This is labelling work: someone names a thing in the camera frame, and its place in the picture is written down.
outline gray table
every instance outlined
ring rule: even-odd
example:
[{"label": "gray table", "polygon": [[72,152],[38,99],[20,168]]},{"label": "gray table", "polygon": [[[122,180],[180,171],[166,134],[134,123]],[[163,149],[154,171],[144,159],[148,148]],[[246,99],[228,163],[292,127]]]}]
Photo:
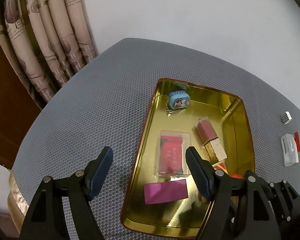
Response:
[{"label": "gray table", "polygon": [[[14,176],[28,203],[45,175],[69,176],[105,145],[114,163],[91,203],[105,239],[164,239],[131,232],[120,223],[131,165],[152,92],[159,78],[202,84],[243,99],[255,150],[256,173],[268,182],[285,178],[300,194],[300,162],[283,164],[280,137],[298,131],[300,110],[251,73],[205,53],[159,41],[124,39],[76,74],[40,113],[19,149]],[[283,125],[289,111],[293,120]],[[71,239],[77,239],[64,199]]]}]

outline gold tray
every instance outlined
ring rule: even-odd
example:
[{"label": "gold tray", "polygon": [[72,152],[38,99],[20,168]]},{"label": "gold tray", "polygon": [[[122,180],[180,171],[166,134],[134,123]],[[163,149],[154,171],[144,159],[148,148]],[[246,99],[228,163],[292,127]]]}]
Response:
[{"label": "gold tray", "polygon": [[154,174],[161,130],[190,133],[192,146],[203,159],[210,160],[194,126],[199,118],[207,116],[227,153],[225,163],[229,175],[254,171],[252,137],[242,100],[213,88],[181,83],[189,86],[191,101],[189,106],[175,110],[171,115],[165,112],[165,105],[168,94],[180,90],[178,82],[159,79],[155,88],[121,210],[121,222],[130,230],[166,237],[195,237],[209,206],[209,202],[199,200],[201,198],[191,175],[186,178],[189,198],[145,204],[144,184],[170,180]]}]

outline beige curtain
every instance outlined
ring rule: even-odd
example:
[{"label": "beige curtain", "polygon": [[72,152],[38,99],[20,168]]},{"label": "beige curtain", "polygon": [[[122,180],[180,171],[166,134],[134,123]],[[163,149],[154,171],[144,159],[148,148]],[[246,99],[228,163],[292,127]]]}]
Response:
[{"label": "beige curtain", "polygon": [[6,0],[0,44],[41,108],[96,57],[81,0]]}]

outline brown wooden door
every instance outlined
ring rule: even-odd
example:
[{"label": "brown wooden door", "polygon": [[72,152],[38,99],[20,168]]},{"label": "brown wooden door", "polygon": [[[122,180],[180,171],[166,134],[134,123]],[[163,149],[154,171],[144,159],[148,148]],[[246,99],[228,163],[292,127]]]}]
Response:
[{"label": "brown wooden door", "polygon": [[20,144],[40,113],[0,46],[0,164],[12,168]]}]

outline blue tin keychain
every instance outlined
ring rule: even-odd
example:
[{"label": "blue tin keychain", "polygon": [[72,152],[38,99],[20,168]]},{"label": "blue tin keychain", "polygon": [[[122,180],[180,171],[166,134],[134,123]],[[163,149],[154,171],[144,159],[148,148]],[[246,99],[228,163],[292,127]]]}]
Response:
[{"label": "blue tin keychain", "polygon": [[170,92],[169,100],[166,104],[166,111],[172,114],[172,110],[187,107],[189,103],[190,96],[184,90]]}]

